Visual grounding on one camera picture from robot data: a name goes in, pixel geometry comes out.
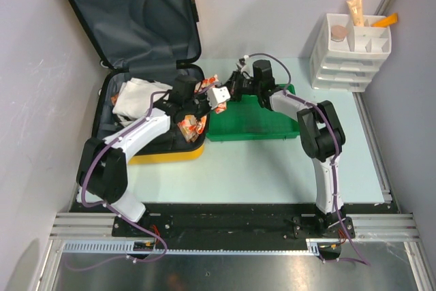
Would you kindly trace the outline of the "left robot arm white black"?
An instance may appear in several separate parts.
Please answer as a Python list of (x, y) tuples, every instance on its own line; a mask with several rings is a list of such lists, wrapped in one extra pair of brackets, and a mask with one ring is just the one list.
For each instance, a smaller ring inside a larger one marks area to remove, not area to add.
[(87, 208), (102, 205), (126, 220), (134, 235), (145, 235), (151, 221), (144, 215), (145, 205), (129, 190), (127, 165), (172, 125), (183, 127), (188, 116), (203, 121), (217, 107), (213, 93), (218, 87), (218, 80), (184, 75), (173, 85), (140, 78), (123, 82), (110, 103), (116, 116), (129, 121), (105, 138), (92, 137), (85, 142), (76, 178), (82, 204)]

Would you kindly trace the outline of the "orange cosmetic tube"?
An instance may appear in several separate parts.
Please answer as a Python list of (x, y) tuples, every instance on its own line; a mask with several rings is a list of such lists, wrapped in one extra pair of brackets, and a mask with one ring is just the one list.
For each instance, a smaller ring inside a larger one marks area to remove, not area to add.
[(397, 24), (399, 21), (399, 15), (397, 13), (393, 13), (377, 22), (374, 22), (372, 27), (386, 28), (391, 25)]

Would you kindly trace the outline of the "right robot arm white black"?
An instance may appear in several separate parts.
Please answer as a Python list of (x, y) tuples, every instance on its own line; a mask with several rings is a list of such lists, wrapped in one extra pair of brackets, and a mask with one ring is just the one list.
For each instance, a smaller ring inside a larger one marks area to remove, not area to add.
[(343, 201), (339, 193), (338, 166), (345, 144), (345, 133), (332, 102), (317, 104), (288, 91), (288, 86), (275, 82), (270, 61), (260, 59), (252, 64), (248, 75), (249, 56), (239, 59), (237, 69), (225, 83), (232, 101), (254, 95), (261, 107), (284, 114), (298, 122), (300, 141), (305, 154), (312, 159), (316, 183), (316, 212), (305, 228), (320, 237), (343, 236), (351, 239)]

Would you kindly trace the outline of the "floral cloth pouch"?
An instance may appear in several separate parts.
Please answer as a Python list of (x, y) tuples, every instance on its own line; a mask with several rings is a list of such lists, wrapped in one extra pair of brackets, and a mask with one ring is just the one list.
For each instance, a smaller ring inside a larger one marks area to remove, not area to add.
[[(194, 87), (193, 94), (195, 96), (207, 96), (206, 92), (213, 87), (224, 87), (216, 74), (210, 78), (205, 78), (203, 81), (198, 82)], [(216, 109), (212, 109), (212, 112), (215, 114), (221, 114), (225, 110), (227, 110), (227, 102), (220, 104)], [(185, 120), (182, 120), (180, 123), (178, 123), (177, 126), (185, 140), (187, 142), (193, 142), (204, 133), (207, 123), (207, 116), (204, 116), (201, 119), (196, 119), (194, 116), (189, 115), (186, 116)]]

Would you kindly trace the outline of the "beige cosmetic tube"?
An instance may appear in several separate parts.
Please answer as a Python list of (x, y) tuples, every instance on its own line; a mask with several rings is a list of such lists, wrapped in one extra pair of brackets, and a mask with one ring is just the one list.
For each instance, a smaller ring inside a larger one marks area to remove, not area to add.
[(364, 26), (364, 14), (362, 0), (346, 1), (354, 26)]

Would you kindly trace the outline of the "pink round cosmetic jar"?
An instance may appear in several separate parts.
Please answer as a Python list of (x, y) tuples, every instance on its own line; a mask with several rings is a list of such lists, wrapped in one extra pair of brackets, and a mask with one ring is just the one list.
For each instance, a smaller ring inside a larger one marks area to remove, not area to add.
[(333, 25), (330, 28), (330, 39), (334, 42), (342, 42), (347, 34), (347, 28), (342, 25)]

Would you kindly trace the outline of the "yellow Pikachu hard-shell suitcase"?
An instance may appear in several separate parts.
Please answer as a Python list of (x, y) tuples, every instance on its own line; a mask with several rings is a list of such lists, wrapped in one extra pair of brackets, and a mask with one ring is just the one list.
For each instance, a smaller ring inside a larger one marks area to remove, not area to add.
[(97, 154), (118, 132), (112, 98), (132, 78), (167, 85), (180, 76), (201, 81), (202, 49), (194, 0), (68, 0), (84, 32), (109, 69), (84, 151)]

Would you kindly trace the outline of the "green plastic tray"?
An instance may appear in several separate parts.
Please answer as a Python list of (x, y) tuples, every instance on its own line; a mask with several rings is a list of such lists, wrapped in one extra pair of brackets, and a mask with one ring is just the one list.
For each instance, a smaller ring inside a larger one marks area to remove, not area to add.
[(206, 133), (212, 142), (287, 140), (299, 135), (298, 122), (261, 108), (254, 95), (244, 95), (240, 102), (228, 102), (219, 114), (213, 112)]

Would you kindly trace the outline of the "white cloth garment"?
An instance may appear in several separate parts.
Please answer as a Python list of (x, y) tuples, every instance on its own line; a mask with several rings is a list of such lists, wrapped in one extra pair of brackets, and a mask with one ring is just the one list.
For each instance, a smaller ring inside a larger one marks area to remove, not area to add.
[(127, 82), (123, 82), (119, 92), (111, 97), (112, 114), (116, 122), (127, 127), (147, 112), (151, 103), (151, 95), (154, 92), (162, 92), (162, 94), (153, 97), (154, 100), (157, 100), (170, 89), (172, 89), (170, 85), (139, 78), (131, 78)]

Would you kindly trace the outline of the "white plastic drawer organizer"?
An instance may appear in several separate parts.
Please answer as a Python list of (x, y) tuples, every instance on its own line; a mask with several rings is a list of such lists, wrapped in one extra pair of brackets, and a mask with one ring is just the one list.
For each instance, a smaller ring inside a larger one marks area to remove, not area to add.
[[(349, 14), (327, 13), (309, 61), (312, 88), (364, 92), (392, 50), (390, 27), (371, 26), (383, 18), (365, 15), (364, 26), (357, 27)], [(333, 25), (347, 28), (342, 42), (330, 39)]]

